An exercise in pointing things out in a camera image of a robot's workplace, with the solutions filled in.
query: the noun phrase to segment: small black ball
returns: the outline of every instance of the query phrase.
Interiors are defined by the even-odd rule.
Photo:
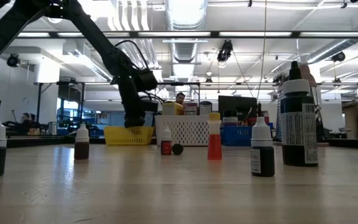
[[[175,155],[180,155],[183,152],[183,146],[181,144],[174,144],[172,146],[172,152]]]

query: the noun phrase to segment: fluorescent light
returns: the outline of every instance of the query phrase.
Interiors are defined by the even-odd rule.
[[[206,44],[208,43],[208,40],[162,40],[164,44],[197,44],[202,43]]]
[[[129,37],[128,32],[104,32],[106,37]]]
[[[87,102],[107,102],[109,100],[85,100]]]
[[[139,37],[209,37],[210,32],[172,31],[172,32],[139,32]]]
[[[301,32],[300,37],[358,37],[358,32]]]
[[[91,82],[91,83],[85,83],[85,85],[110,85],[110,83],[97,83],[97,82]]]
[[[84,37],[81,32],[59,32],[59,37]]]
[[[289,37],[292,32],[266,32],[266,37]],[[265,32],[220,32],[220,37],[263,37]]]
[[[50,37],[47,32],[22,32],[18,37]]]

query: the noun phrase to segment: man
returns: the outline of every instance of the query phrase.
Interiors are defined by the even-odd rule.
[[[179,103],[180,105],[183,105],[183,102],[185,101],[185,95],[181,92],[177,94],[177,100],[176,103]]]

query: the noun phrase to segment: blue crate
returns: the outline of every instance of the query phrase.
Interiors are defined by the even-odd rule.
[[[223,127],[222,137],[225,146],[251,146],[252,127]]]

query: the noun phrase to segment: red liquid bottle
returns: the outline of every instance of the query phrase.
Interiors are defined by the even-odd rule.
[[[209,114],[208,160],[222,160],[221,123],[221,115],[219,113]]]
[[[164,128],[161,135],[161,155],[172,154],[172,135],[168,126]]]

